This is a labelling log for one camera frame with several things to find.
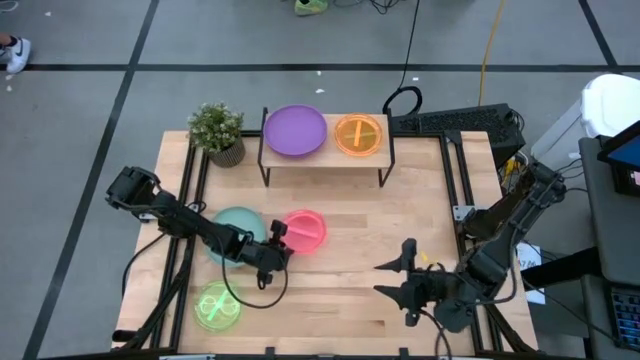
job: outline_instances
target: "shoe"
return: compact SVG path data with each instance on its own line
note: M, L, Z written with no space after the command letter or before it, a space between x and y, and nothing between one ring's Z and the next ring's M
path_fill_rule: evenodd
M17 44L13 46L6 46L5 48L11 57L7 64L7 72L9 74L19 73L25 66L27 66L27 60L29 60L29 54L31 53L31 42L26 39L18 38Z
M329 0L309 0L303 4L300 0L296 0L294 11L298 16L316 15L324 12L329 7Z

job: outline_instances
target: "wooden tabletop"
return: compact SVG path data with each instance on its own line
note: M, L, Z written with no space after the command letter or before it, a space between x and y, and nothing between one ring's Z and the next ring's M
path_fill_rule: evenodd
M327 139L312 154L302 157L285 157L267 145L262 144L262 165L269 168L315 167L315 168L388 168L391 165L391 147L389 143L389 121L386 115L367 114L380 125L382 141L375 153L369 156L351 156L338 148L334 129L340 119L347 114L324 114L327 121Z
M487 135L463 133L463 140L476 204L492 205L501 193ZM373 267L396 258L407 237L417 239L418 252L423 251L430 262L441 262L448 270L458 262L438 140L395 139L396 169L382 189L374 169L320 168L280 169L271 175L272 186L265 188L256 164L258 138L244 142L247 155L239 166L210 165L204 195L208 207L203 215L212 218L226 207L246 206L270 224L272 219L307 208L324 214L328 237L315 254L292 256L289 289L281 303L268 310L244 307L238 323L219 334L201 328L193 315L201 288L221 280L219 265L209 260L204 245L197 241L179 351L264 354L265 347L272 346L278 354L391 355L406 347L413 355L433 354L434 325L422 319L418 326L406 327L404 313L372 287L402 283L403 274ZM174 194L179 192L187 147L185 132L165 133L155 173L163 188ZM463 199L452 146L450 154L458 198ZM194 174L198 163L196 159ZM155 224L142 225L137 250L156 236ZM167 249L168 241L161 242L134 263L117 328L137 329L156 304ZM416 264L427 265L421 258ZM253 303L271 302L282 289L282 273L275 274L265 291L256 288L255 269L230 269L228 275L240 296ZM524 341L537 348L519 275L517 284L516 298L498 308ZM508 280L497 297L510 291ZM484 309L479 313L484 347L490 349ZM164 345L173 314L173 308L168 310ZM473 355L469 328L447 333L447 338L455 355Z

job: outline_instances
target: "yellow cable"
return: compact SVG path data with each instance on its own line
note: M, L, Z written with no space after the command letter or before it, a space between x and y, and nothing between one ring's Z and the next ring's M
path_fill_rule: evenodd
M500 18L502 17L502 9L504 8L504 4L506 2L507 2L506 0L500 0L500 6L498 6L496 19L493 21L493 26L491 27L491 35L489 35L487 48L484 50L484 59L482 60L482 70L480 71L480 94L478 95L478 106L482 105L482 96L484 95L484 75L485 75L485 70L487 68L487 62L489 61L489 54L491 53L491 43L493 43L493 36L496 34L496 30L498 30L498 24L500 23Z

